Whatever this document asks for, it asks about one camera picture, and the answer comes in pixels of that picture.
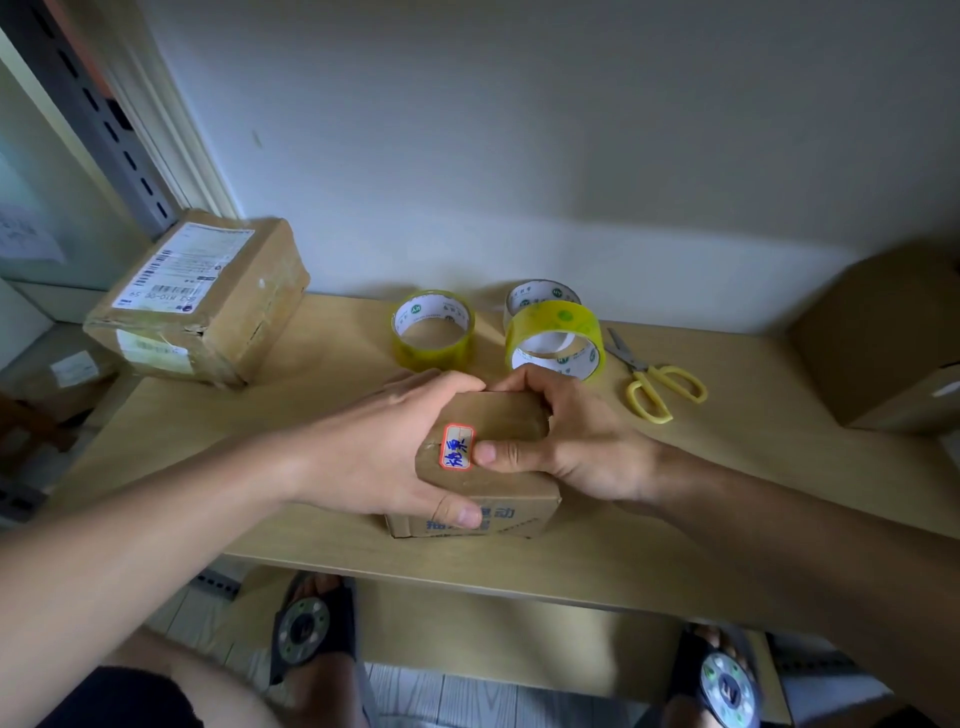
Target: packing tape roll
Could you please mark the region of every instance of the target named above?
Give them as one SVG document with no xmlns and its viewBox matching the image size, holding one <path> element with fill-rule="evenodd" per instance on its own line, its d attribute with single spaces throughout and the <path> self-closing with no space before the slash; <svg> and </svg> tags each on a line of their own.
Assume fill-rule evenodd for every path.
<svg viewBox="0 0 960 728">
<path fill-rule="evenodd" d="M 507 332 L 510 322 L 522 309 L 533 303 L 544 301 L 569 301 L 580 303 L 580 297 L 569 286 L 555 280 L 527 280 L 507 294 L 503 304 L 503 331 Z M 523 349 L 531 354 L 562 352 L 573 343 L 572 334 L 547 331 L 532 337 Z"/>
<path fill-rule="evenodd" d="M 453 344 L 439 349 L 416 347 L 403 340 L 404 332 L 426 319 L 447 319 L 464 330 Z M 400 304 L 394 312 L 391 327 L 394 333 L 394 358 L 406 369 L 466 368 L 473 356 L 475 317 L 470 307 L 449 291 L 420 291 Z"/>
<path fill-rule="evenodd" d="M 569 335 L 571 342 L 580 337 L 586 344 L 570 356 L 533 356 L 529 353 L 529 342 L 545 333 Z M 606 361 L 600 322 L 589 308 L 578 303 L 543 301 L 525 306 L 507 327 L 506 362 L 509 370 L 530 362 L 544 369 L 587 380 L 602 372 Z"/>
</svg>

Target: person's right arm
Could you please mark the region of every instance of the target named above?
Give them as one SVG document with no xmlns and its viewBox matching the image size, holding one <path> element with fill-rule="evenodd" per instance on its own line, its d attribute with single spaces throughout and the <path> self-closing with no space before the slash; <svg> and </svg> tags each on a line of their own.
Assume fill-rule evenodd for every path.
<svg viewBox="0 0 960 728">
<path fill-rule="evenodd" d="M 900 698 L 960 725 L 960 542 L 647 438 L 568 376 L 527 365 L 491 391 L 527 388 L 553 408 L 550 435 L 478 443 L 478 464 L 546 471 L 659 515 L 754 576 Z"/>
</svg>

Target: foot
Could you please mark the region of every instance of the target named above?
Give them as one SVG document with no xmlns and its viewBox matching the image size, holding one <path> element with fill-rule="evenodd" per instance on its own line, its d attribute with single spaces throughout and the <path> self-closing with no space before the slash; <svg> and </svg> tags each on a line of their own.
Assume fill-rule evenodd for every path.
<svg viewBox="0 0 960 728">
<path fill-rule="evenodd" d="M 734 658 L 750 679 L 756 682 L 747 656 L 736 649 L 730 638 L 719 627 L 701 624 L 693 630 L 693 633 Z M 661 728 L 722 728 L 720 721 L 713 716 L 713 713 L 703 708 L 696 698 L 689 695 L 674 695 L 670 698 L 663 708 L 660 726 Z"/>
<path fill-rule="evenodd" d="M 339 576 L 312 574 L 303 579 L 289 603 L 311 596 L 323 598 L 342 584 Z M 292 711 L 304 718 L 303 724 L 368 725 L 357 685 L 356 661 L 346 652 L 317 655 L 305 665 L 291 667 L 283 684 L 290 695 Z"/>
</svg>

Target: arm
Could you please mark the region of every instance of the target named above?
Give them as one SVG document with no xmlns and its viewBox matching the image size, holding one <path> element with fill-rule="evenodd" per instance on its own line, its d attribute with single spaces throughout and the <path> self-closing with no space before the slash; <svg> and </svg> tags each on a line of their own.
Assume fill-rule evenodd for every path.
<svg viewBox="0 0 960 728">
<path fill-rule="evenodd" d="M 652 511 L 754 576 L 901 698 L 944 725 L 960 720 L 960 542 L 658 443 L 567 376 L 522 367 L 492 389 L 523 388 L 551 403 L 550 435 L 478 443 L 479 464 L 544 470 L 588 495 Z"/>
<path fill-rule="evenodd" d="M 483 386 L 459 373 L 409 377 L 324 420 L 217 446 L 0 540 L 0 724 L 39 722 L 284 503 L 478 526 L 475 503 L 417 479 L 414 455 L 444 404 Z M 378 459 L 363 456 L 370 441 Z"/>
</svg>

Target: forearm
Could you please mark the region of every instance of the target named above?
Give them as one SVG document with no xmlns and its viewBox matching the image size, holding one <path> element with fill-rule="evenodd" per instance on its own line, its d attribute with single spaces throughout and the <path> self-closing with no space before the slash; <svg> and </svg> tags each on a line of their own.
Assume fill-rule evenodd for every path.
<svg viewBox="0 0 960 728">
<path fill-rule="evenodd" d="M 934 718 L 954 711 L 960 543 L 709 463 L 660 459 L 655 508 Z"/>
<path fill-rule="evenodd" d="M 281 494 L 255 456 L 205 452 L 0 541 L 0 723 L 37 722 L 164 599 L 277 509 Z"/>
</svg>

